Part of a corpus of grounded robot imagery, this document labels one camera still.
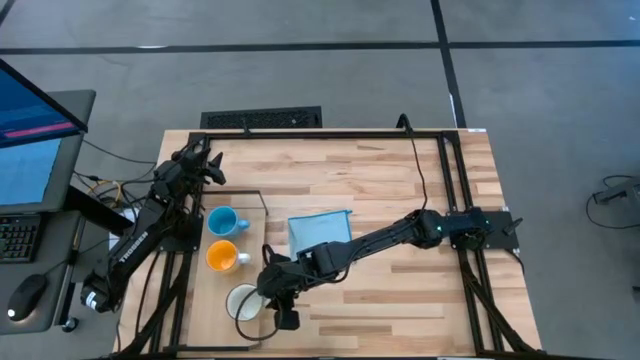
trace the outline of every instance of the desk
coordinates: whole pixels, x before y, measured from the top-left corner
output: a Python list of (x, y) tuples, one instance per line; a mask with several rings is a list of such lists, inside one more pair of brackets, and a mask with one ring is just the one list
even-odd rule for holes
[[(255, 130), (254, 134), (271, 130)], [(316, 129), (311, 132), (342, 130)], [(377, 133), (383, 129), (343, 130)], [(237, 134), (235, 130), (207, 131)], [(187, 142), (189, 131), (165, 132), (159, 163)], [(489, 137), (485, 132), (459, 131), (462, 154), (476, 206), (499, 210), (504, 198)], [(416, 147), (427, 182), (427, 208), (449, 210), (439, 149), (433, 139), (416, 139)], [(351, 209), (353, 236), (391, 224), (422, 204), (420, 179), (408, 139), (247, 139), (211, 142), (211, 156), (224, 152), (224, 187), (205, 190), (259, 189), (269, 208), (266, 242), (288, 254), (287, 218), (323, 211)], [(451, 145), (448, 163), (455, 169)], [(463, 204), (456, 171), (452, 171), (458, 204)], [(215, 200), (231, 206), (255, 206), (247, 196), (218, 195)], [(281, 331), (256, 350), (244, 353), (186, 353), (185, 356), (437, 356), (474, 353), (469, 317), (456, 252), (447, 241), (437, 248), (420, 250), (397, 246), (355, 265), (347, 280), (301, 294), (296, 302), (301, 327)], [(498, 308), (522, 338), (540, 347), (529, 297), (520, 266), (506, 252), (485, 251), (493, 294)], [(131, 278), (120, 322), (123, 346), (133, 338), (133, 327), (142, 285), (151, 259)], [(158, 300), (164, 255), (154, 268), (143, 323)], [(207, 321), (191, 314), (194, 269), (184, 307), (179, 344), (189, 345), (194, 322)], [(478, 304), (485, 348), (491, 348), (490, 331)], [(161, 347), (169, 343), (173, 310), (162, 328)], [(273, 328), (272, 314), (265, 312), (261, 332)]]
[[(83, 123), (86, 124), (89, 121), (96, 96), (95, 91), (57, 91), (49, 93), (49, 96), (67, 108)], [(0, 206), (0, 213), (20, 214), (60, 210), (65, 201), (81, 144), (82, 135), (61, 140), (49, 184), (41, 203)], [(38, 302), (38, 307), (29, 317), (20, 322), (13, 322), (4, 314), (13, 290), (26, 277), (47, 271), (51, 266), (69, 257), (72, 244), (77, 241), (79, 236), (78, 230), (81, 230), (80, 223), (81, 216), (78, 211), (45, 215), (44, 226), (41, 229), (40, 248), (35, 261), (30, 264), (0, 266), (0, 281), (4, 288), (3, 295), (0, 297), (0, 308), (3, 313), (0, 315), (0, 334), (45, 331), (51, 327), (56, 310), (60, 315), (66, 295), (62, 290), (68, 286), (71, 276), (71, 269), (62, 265), (47, 275), (49, 285)]]

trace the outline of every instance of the white mug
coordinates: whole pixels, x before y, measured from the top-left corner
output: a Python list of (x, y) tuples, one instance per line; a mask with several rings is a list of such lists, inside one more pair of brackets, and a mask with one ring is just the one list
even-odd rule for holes
[[(227, 295), (227, 313), (232, 319), (236, 318), (242, 300), (255, 288), (254, 285), (240, 284), (229, 291)], [(269, 299), (258, 295), (257, 292), (253, 293), (242, 306), (238, 320), (249, 321), (255, 319), (260, 313), (260, 310), (267, 306), (268, 303)]]

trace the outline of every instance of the orange mug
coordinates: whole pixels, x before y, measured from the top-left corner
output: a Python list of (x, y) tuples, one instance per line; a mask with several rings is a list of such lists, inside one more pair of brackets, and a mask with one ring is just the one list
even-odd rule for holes
[(232, 273), (249, 261), (251, 256), (238, 251), (229, 240), (216, 241), (207, 249), (207, 265), (217, 272)]

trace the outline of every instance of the computer mouse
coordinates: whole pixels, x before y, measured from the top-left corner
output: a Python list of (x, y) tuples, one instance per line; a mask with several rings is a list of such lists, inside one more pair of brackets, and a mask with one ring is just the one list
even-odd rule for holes
[(24, 279), (16, 291), (9, 298), (7, 315), (12, 321), (20, 321), (29, 316), (38, 305), (47, 288), (47, 277), (42, 274), (34, 274)]

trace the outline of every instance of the blue mug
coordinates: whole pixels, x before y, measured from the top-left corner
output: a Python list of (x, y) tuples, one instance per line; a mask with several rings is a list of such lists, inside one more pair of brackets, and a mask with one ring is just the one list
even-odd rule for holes
[(209, 214), (207, 226), (215, 236), (230, 239), (248, 229), (249, 221), (240, 219), (230, 206), (220, 206)]

